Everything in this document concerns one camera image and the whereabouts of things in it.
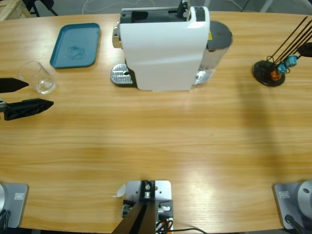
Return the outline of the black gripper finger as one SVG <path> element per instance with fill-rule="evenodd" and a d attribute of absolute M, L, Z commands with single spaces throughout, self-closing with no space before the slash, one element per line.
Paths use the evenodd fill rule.
<path fill-rule="evenodd" d="M 312 42 L 307 42 L 301 45 L 297 49 L 297 52 L 301 57 L 311 58 L 312 57 Z"/>

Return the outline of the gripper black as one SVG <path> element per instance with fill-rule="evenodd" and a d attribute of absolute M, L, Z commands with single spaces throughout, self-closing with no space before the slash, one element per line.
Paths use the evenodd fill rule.
<path fill-rule="evenodd" d="M 0 93 L 15 92 L 27 87 L 29 84 L 16 78 L 0 78 Z M 29 117 L 48 110 L 54 105 L 53 101 L 35 98 L 21 102 L 7 103 L 0 99 L 0 113 L 4 120 L 10 121 L 18 118 Z"/>

